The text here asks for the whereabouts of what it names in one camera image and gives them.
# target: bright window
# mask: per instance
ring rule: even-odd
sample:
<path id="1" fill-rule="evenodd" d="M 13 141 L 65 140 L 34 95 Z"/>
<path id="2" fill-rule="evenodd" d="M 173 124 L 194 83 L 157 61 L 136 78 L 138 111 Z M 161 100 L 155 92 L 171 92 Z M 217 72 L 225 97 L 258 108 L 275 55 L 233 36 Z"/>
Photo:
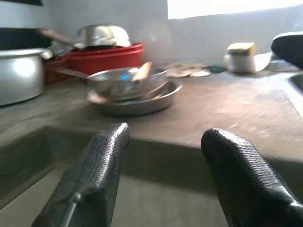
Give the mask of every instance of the bright window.
<path id="1" fill-rule="evenodd" d="M 168 18 L 239 13 L 303 4 L 303 0 L 168 0 Z"/>

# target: white wall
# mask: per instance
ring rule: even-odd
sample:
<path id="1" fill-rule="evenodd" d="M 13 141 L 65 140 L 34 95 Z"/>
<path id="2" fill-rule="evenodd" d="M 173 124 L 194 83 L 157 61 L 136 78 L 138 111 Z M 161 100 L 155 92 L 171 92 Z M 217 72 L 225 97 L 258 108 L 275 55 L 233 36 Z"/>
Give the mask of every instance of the white wall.
<path id="1" fill-rule="evenodd" d="M 51 24 L 44 6 L 0 1 L 0 27 L 50 28 Z"/>
<path id="2" fill-rule="evenodd" d="M 89 24 L 111 23 L 145 41 L 151 60 L 221 62 L 229 44 L 255 42 L 270 50 L 272 38 L 303 30 L 303 5 L 284 9 L 167 20 L 167 0 L 46 0 L 53 27 L 70 37 Z"/>

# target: gray countertop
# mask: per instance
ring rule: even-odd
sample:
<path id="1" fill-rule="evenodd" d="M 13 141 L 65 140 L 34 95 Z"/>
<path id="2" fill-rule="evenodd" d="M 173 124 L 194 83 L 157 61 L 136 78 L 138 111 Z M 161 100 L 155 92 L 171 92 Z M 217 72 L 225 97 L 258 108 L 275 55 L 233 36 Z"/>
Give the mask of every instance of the gray countertop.
<path id="1" fill-rule="evenodd" d="M 224 72 L 178 79 L 183 87 L 174 104 L 140 117 L 103 116 L 86 100 L 87 84 L 72 79 L 47 86 L 37 98 L 2 107 L 0 145 L 47 125 L 98 132 L 112 122 L 127 122 L 133 137 L 198 147 L 203 132 L 217 127 L 247 139 L 267 157 L 303 162 L 303 119 L 281 91 L 280 76 Z"/>

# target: kitchen counter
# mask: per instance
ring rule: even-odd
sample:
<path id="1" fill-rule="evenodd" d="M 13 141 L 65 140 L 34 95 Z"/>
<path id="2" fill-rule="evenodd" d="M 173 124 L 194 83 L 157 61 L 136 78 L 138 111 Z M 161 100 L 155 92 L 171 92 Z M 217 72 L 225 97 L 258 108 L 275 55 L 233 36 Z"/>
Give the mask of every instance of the kitchen counter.
<path id="1" fill-rule="evenodd" d="M 53 84 L 32 100 L 1 108 L 1 140 L 6 146 L 44 126 L 98 132 L 127 122 L 132 136 L 199 147 L 203 132 L 217 127 L 250 141 L 266 157 L 303 162 L 303 119 L 281 91 L 280 77 L 260 72 L 183 78 L 169 108 L 140 117 L 109 117 L 86 100 L 89 87 L 78 79 Z"/>

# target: textured black grip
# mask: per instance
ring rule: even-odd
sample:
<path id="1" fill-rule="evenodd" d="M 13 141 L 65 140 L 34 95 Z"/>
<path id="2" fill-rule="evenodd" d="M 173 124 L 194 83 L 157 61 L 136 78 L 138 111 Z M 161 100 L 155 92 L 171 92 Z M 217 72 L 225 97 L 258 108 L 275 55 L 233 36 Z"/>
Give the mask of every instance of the textured black grip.
<path id="1" fill-rule="evenodd" d="M 109 227 L 121 168 L 128 145 L 126 123 L 95 136 L 75 166 L 65 171 L 33 227 Z"/>
<path id="2" fill-rule="evenodd" d="M 214 128 L 201 148 L 230 227 L 303 226 L 303 206 L 249 142 Z"/>

